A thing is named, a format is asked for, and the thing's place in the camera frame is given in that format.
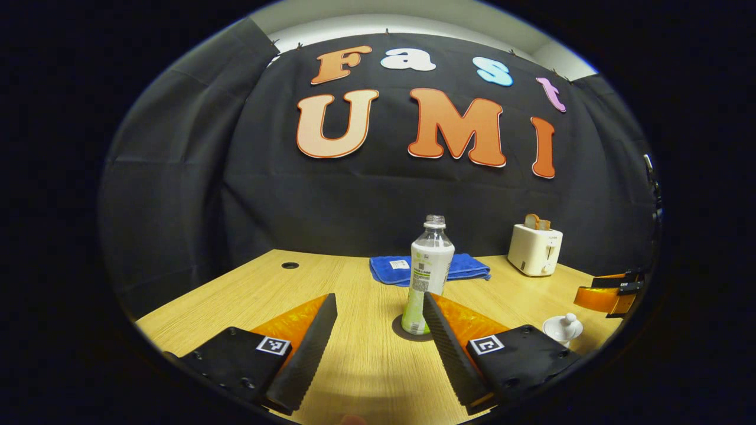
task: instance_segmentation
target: pink letter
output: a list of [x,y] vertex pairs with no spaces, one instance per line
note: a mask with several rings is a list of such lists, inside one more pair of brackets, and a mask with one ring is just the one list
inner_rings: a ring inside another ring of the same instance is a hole
[[548,79],[545,78],[536,78],[535,81],[538,81],[543,87],[544,91],[546,92],[546,97],[549,98],[549,101],[552,105],[561,113],[564,113],[567,111],[567,107],[562,104],[562,102],[559,101],[559,98],[556,96],[559,94],[559,90],[556,89],[553,85],[551,85],[551,82],[549,82]]

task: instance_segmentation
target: wooden table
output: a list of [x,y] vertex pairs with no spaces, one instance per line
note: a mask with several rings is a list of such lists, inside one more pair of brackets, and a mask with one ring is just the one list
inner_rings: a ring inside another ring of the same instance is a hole
[[[584,331],[570,348],[580,354],[601,346],[620,324],[572,303],[579,286],[590,286],[590,275],[558,265],[552,276],[529,278],[505,256],[478,260],[491,267],[492,279],[447,282],[444,296],[508,327],[541,329],[544,320],[573,312]],[[299,267],[285,269],[284,262]],[[249,330],[331,292],[339,317],[302,407],[290,419],[334,425],[344,414],[356,414],[370,425],[445,425],[475,417],[457,401],[434,342],[411,342],[393,332],[408,289],[376,282],[367,258],[272,250],[137,325],[158,348],[182,356],[226,327]]]

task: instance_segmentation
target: ceiling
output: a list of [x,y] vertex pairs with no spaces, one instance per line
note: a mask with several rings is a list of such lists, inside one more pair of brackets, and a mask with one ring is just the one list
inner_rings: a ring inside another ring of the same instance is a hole
[[291,26],[354,14],[400,14],[451,23],[534,54],[551,38],[500,9],[476,0],[282,0],[251,18],[271,34]]

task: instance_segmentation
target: black backdrop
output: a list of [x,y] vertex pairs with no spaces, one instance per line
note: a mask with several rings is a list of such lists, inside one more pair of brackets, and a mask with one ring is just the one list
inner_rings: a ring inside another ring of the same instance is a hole
[[[349,76],[310,84],[318,56],[359,45],[373,51]],[[424,50],[436,68],[387,69],[380,60],[393,48]],[[253,22],[240,21],[171,65],[121,125],[104,172],[101,233],[117,292],[135,315],[274,248],[405,255],[427,213],[446,216],[460,253],[506,253],[513,224],[535,212],[565,234],[562,264],[593,275],[650,265],[655,207],[643,154],[651,153],[602,77],[570,84],[504,51],[415,34],[320,42],[266,69],[275,53]],[[504,63],[514,83],[480,78],[477,56]],[[551,105],[538,77],[559,89],[566,113]],[[342,96],[364,88],[380,96],[357,151],[322,160],[297,148],[297,102],[335,96],[323,134],[337,138],[349,116]],[[455,160],[448,149],[437,160],[412,157],[413,88],[444,91],[460,114],[476,98],[500,104],[507,164]],[[552,179],[531,171],[532,116],[555,128]]]

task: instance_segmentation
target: white toaster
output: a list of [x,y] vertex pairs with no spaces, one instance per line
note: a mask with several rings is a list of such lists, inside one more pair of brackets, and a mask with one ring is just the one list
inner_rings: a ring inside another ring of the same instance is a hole
[[515,225],[507,259],[528,276],[548,276],[556,269],[562,232]]

